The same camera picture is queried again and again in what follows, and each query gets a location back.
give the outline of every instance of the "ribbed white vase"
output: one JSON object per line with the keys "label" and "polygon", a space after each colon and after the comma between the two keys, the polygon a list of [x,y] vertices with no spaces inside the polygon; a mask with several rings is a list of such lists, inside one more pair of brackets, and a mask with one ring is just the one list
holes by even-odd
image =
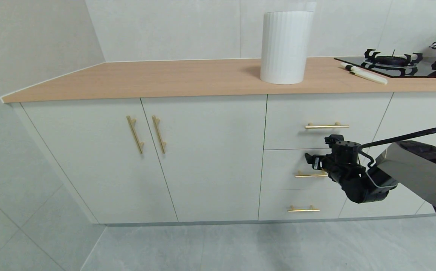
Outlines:
{"label": "ribbed white vase", "polygon": [[313,12],[264,14],[261,80],[273,84],[303,81]]}

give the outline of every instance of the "black stove top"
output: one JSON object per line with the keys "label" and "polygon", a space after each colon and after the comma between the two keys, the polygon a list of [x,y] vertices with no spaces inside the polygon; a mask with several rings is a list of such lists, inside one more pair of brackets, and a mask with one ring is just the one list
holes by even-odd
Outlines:
{"label": "black stove top", "polygon": [[436,78],[436,56],[424,57],[421,53],[390,56],[379,53],[368,49],[364,56],[344,56],[335,59],[388,77]]}

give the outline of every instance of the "white wall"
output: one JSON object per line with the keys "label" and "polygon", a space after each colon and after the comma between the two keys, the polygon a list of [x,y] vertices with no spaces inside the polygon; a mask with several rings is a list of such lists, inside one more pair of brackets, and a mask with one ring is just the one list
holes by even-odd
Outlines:
{"label": "white wall", "polygon": [[[103,61],[84,0],[0,0],[0,96]],[[0,271],[79,270],[104,228],[0,101]]]}
{"label": "white wall", "polygon": [[103,61],[84,0],[0,0],[0,96]]}
{"label": "white wall", "polygon": [[[86,0],[106,61],[261,56],[263,13],[315,0]],[[316,0],[309,56],[436,51],[436,0]]]}

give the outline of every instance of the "gold bar handle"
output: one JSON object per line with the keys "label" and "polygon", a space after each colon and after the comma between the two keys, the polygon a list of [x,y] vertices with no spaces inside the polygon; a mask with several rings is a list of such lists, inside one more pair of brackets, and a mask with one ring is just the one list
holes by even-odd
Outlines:
{"label": "gold bar handle", "polygon": [[295,175],[295,178],[303,178],[303,177],[328,177],[328,174],[325,171],[321,171],[321,174],[303,174],[301,170]]}
{"label": "gold bar handle", "polygon": [[290,209],[288,210],[288,213],[297,213],[297,212],[319,212],[320,211],[320,209],[315,209],[314,207],[313,207],[313,205],[310,205],[310,209],[295,209],[294,207],[293,207],[293,205],[292,206],[290,206]]}
{"label": "gold bar handle", "polygon": [[153,122],[154,122],[154,128],[156,129],[156,134],[158,134],[158,139],[161,144],[161,151],[163,151],[163,154],[166,153],[164,147],[166,146],[166,142],[163,141],[163,138],[161,137],[161,133],[159,131],[159,121],[160,119],[156,118],[156,116],[152,116]]}
{"label": "gold bar handle", "polygon": [[136,141],[137,148],[139,152],[143,153],[144,142],[139,142],[139,138],[137,137],[136,130],[134,129],[134,124],[136,123],[136,119],[132,119],[130,116],[126,116],[129,124],[129,129],[131,130],[132,137],[134,137],[134,141]]}
{"label": "gold bar handle", "polygon": [[309,123],[305,126],[305,129],[335,129],[335,128],[350,128],[350,125],[342,125],[339,122],[335,122],[335,125],[313,125]]}

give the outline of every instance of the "kitchen cabinet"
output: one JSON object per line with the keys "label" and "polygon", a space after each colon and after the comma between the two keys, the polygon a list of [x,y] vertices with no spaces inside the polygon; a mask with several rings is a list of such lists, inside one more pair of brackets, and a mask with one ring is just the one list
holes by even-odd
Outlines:
{"label": "kitchen cabinet", "polygon": [[[370,142],[391,96],[392,93],[269,95],[264,148],[327,149],[323,137],[330,134],[343,134],[346,140],[359,143]],[[329,128],[316,129],[317,125]]]}
{"label": "kitchen cabinet", "polygon": [[266,96],[142,103],[179,221],[257,220]]}
{"label": "kitchen cabinet", "polygon": [[[433,127],[436,127],[436,93],[394,93],[374,141]],[[412,140],[436,146],[436,134]],[[388,145],[374,146],[369,154],[376,158]],[[367,159],[362,159],[362,164],[367,163]],[[423,199],[404,185],[399,185],[381,202],[355,204],[347,199],[340,218],[415,215],[422,204]],[[423,208],[420,214],[430,213],[430,208]]]}
{"label": "kitchen cabinet", "polygon": [[[75,195],[99,223],[433,213],[403,185],[384,201],[354,204],[328,177],[306,176],[321,172],[311,169],[304,153],[329,153],[323,137],[330,134],[367,143],[436,127],[436,93],[160,97],[22,106]],[[128,122],[127,116],[136,121]],[[309,122],[340,122],[349,128],[306,129]],[[436,146],[436,134],[417,140]],[[376,157],[385,148],[367,151]],[[320,211],[288,212],[290,206]]]}
{"label": "kitchen cabinet", "polygon": [[99,223],[177,221],[139,99],[22,105]]}

